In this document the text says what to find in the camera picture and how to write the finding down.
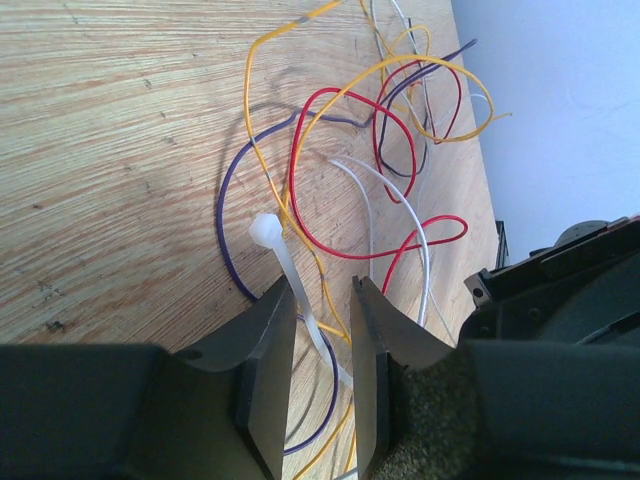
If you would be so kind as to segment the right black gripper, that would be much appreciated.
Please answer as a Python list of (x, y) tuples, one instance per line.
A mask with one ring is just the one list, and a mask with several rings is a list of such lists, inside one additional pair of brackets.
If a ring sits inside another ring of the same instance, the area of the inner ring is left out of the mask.
[(586, 221), (515, 265), (465, 281), (466, 340), (639, 344), (639, 219)]

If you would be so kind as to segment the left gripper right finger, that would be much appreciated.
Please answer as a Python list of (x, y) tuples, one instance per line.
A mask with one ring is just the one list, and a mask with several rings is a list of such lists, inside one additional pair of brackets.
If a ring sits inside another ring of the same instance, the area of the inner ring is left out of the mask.
[(350, 320), (362, 479), (635, 479), (639, 352), (463, 341), (450, 347), (368, 278)]

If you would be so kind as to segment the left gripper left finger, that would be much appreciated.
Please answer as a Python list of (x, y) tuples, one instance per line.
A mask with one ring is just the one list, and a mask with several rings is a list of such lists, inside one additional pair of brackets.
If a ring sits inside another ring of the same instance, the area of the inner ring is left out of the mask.
[(5, 345), (5, 479), (277, 479), (296, 329), (277, 280), (171, 353), (152, 344)]

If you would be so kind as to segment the white zip tie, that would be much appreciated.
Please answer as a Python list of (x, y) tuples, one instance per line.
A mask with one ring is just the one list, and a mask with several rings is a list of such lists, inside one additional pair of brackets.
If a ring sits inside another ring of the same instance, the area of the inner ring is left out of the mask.
[(259, 249), (272, 258), (273, 264), (278, 266), (294, 295), (294, 315), (302, 316), (311, 344), (320, 358), (332, 367), (329, 347), (324, 343), (321, 334), (333, 333), (342, 340), (346, 340), (346, 334), (340, 326), (327, 325), (317, 318), (301, 274), (284, 239), (284, 228), (279, 217), (273, 213), (257, 214), (248, 227), (248, 235)]

